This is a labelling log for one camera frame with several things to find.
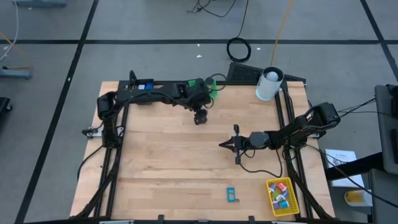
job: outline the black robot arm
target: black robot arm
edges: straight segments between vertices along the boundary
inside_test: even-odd
[[[331,103],[321,103],[313,106],[305,114],[298,116],[294,121],[279,131],[257,131],[250,136],[239,135],[239,126],[234,124],[235,135],[230,140],[219,144],[233,151],[235,163],[240,164],[240,151],[253,149],[278,149],[287,141],[293,147],[304,146],[311,134],[322,137],[327,129],[334,128],[340,122],[340,117]]]
[[[103,121],[102,139],[104,147],[118,147],[120,142],[116,127],[118,113],[130,103],[162,102],[168,105],[180,105],[193,111],[195,124],[207,122],[207,110],[203,105],[211,103],[209,89],[201,78],[195,85],[188,82],[171,83],[153,90],[122,89],[105,93],[97,99],[98,117]]]

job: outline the gray floor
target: gray floor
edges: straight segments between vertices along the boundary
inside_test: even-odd
[[[92,0],[69,0],[65,9],[21,9],[20,39],[79,39]],[[245,1],[237,0],[225,18],[205,12],[187,13],[195,0],[100,0],[88,39],[228,39],[240,27]],[[288,0],[249,3],[242,37],[275,39]],[[209,9],[223,13],[231,4],[217,0]],[[368,1],[385,39],[398,39],[393,0]],[[0,2],[0,31],[14,36],[14,7]],[[294,1],[283,39],[376,40],[359,1]],[[12,223],[43,145],[76,45],[20,45],[34,61],[31,80],[0,79],[0,96],[12,99],[14,110],[0,135],[0,223]],[[389,46],[398,57],[398,45]],[[67,218],[76,187],[76,171],[91,124],[102,81],[139,78],[178,80],[227,73],[225,44],[85,45],[41,173],[26,222]],[[272,44],[252,45],[246,63],[266,67]],[[234,52],[244,54],[239,46]],[[23,60],[12,52],[6,65]],[[375,85],[397,80],[380,45],[279,45],[275,65],[308,80],[313,104],[329,101],[342,109],[373,97]],[[375,110],[369,105],[366,110]],[[351,114],[320,140],[322,148],[353,150],[364,157],[381,150],[375,114]],[[343,201],[346,189],[331,189],[336,216],[366,221]]]

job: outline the white cable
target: white cable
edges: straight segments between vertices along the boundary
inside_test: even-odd
[[[16,21],[17,21],[17,30],[15,32],[15,37],[14,37],[14,41],[12,42],[12,44],[8,47],[6,53],[4,53],[3,56],[1,56],[0,58],[0,62],[7,56],[8,52],[10,52],[10,50],[12,49],[12,47],[15,45],[15,43],[17,42],[17,38],[18,38],[18,32],[19,32],[19,15],[18,15],[18,5],[16,0],[14,0],[14,5],[15,5],[15,10],[16,10]]]

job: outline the wooden tabletop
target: wooden tabletop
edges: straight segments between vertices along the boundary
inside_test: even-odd
[[[303,83],[290,82],[288,86],[295,115],[303,114],[308,110]],[[117,87],[118,82],[103,82],[100,95]],[[252,131],[280,129],[275,101],[259,100],[254,90],[255,86],[227,86],[218,92],[214,106],[208,110],[207,123],[199,126],[193,122],[193,112],[181,106],[130,105],[112,218],[155,220],[163,214],[166,220],[248,220],[250,215],[258,221],[294,220],[293,215],[275,217],[272,213],[266,180],[273,176],[245,172],[234,163],[231,151],[218,146],[231,137],[233,124],[239,125],[243,136]],[[281,101],[287,122],[283,93]],[[93,126],[100,123],[95,112]],[[314,139],[309,139],[308,144],[318,147]],[[100,145],[100,138],[88,140],[85,156]],[[104,152],[83,166],[71,215],[80,212],[97,190]],[[266,169],[277,175],[280,172],[275,150],[257,150],[254,158],[242,160],[249,170]],[[303,148],[302,160],[308,189],[334,216],[320,154]],[[286,177],[283,159],[282,165],[282,176]],[[227,202],[227,187],[235,188],[239,202]],[[302,194],[297,189],[300,211],[305,217]],[[107,200],[108,192],[104,194],[101,214],[105,213]]]

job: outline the yellow box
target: yellow box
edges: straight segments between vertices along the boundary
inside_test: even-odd
[[[289,193],[289,196],[287,197],[286,200],[289,203],[289,207],[274,210],[274,206],[272,205],[272,195],[270,194],[269,186],[270,184],[277,185],[281,182],[285,184],[285,186],[287,187],[287,191]],[[269,202],[271,203],[272,212],[274,212],[274,215],[276,217],[284,215],[294,215],[300,213],[299,205],[297,204],[296,195],[294,194],[293,191],[293,185],[289,177],[267,180],[266,185],[267,185],[267,192],[268,192]]]

